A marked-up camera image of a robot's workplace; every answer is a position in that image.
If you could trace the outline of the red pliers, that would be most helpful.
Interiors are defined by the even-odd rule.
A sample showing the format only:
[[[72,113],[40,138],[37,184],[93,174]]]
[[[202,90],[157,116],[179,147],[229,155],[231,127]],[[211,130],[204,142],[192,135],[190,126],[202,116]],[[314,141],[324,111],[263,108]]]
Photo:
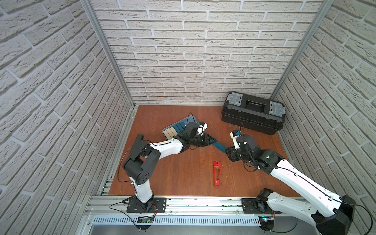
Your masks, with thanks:
[[[221,162],[220,161],[214,161],[213,163],[213,175],[214,175],[214,185],[219,186],[220,185],[220,175],[221,175]]]

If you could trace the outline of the blue plastic storage tray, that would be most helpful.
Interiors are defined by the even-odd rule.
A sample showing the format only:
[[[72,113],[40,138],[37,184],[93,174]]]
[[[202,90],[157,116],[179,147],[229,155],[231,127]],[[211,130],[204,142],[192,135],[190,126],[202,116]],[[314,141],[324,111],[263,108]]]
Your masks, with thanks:
[[[180,120],[180,121],[178,121],[178,122],[176,122],[176,123],[174,123],[174,124],[172,124],[172,125],[164,128],[163,131],[165,131],[168,128],[174,127],[174,125],[176,125],[177,123],[182,122],[182,121],[183,122],[187,122],[187,123],[189,123],[189,122],[199,123],[199,121],[194,116],[190,115],[190,116],[188,116],[188,117],[186,117],[186,118],[184,118],[184,119],[182,119],[182,120]]]

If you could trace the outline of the teal pliers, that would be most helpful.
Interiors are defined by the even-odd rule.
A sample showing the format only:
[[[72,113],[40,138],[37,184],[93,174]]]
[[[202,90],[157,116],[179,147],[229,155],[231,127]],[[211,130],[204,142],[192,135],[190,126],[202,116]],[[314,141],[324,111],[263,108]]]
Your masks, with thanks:
[[[215,143],[212,144],[215,148],[217,148],[218,150],[220,150],[221,152],[223,153],[226,153],[226,149],[227,147],[225,147],[223,144],[221,144],[220,142],[216,141]]]
[[[185,128],[186,128],[186,125],[187,125],[188,123],[182,121],[182,122],[179,122],[178,124],[180,125],[181,129],[185,129]]]
[[[177,133],[179,133],[182,130],[179,124],[174,125],[174,129]]]
[[[186,125],[184,123],[179,122],[179,123],[176,124],[176,128],[178,129],[178,132],[184,130],[185,127],[186,127]]]

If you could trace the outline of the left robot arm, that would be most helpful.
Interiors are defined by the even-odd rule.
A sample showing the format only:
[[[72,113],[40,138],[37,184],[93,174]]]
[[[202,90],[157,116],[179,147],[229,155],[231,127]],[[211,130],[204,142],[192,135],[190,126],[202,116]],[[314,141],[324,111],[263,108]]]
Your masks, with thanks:
[[[150,178],[157,163],[162,158],[183,153],[191,146],[200,148],[215,144],[217,140],[205,133],[206,128],[206,123],[192,121],[170,140],[159,143],[150,142],[145,140],[143,135],[138,135],[137,141],[122,165],[135,189],[131,209],[136,209],[137,212],[157,211],[154,193],[150,186]]]

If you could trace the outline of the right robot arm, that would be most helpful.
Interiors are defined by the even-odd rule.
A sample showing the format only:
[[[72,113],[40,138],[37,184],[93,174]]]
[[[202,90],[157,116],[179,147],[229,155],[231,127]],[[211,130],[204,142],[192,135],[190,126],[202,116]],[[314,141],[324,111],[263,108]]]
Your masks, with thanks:
[[[265,213],[270,209],[288,214],[312,225],[322,235],[348,233],[355,208],[351,197],[339,196],[323,188],[274,150],[262,150],[252,136],[235,130],[230,137],[234,143],[226,150],[230,161],[242,161],[245,167],[251,166],[254,171],[260,170],[279,179],[307,200],[304,203],[263,189],[254,202],[259,212]]]

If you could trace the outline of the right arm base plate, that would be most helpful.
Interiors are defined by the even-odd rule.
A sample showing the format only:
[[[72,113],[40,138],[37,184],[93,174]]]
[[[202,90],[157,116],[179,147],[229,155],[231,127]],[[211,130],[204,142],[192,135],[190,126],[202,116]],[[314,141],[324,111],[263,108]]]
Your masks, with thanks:
[[[269,207],[266,198],[242,198],[241,205],[244,214],[272,213],[272,209]]]

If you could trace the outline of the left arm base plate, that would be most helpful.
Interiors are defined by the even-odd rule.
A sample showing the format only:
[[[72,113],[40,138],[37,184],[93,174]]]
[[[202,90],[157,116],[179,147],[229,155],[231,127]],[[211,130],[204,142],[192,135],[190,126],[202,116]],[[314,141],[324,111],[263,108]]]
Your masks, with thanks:
[[[128,213],[165,213],[165,197],[151,197],[146,203],[142,203],[137,197],[128,202]]]

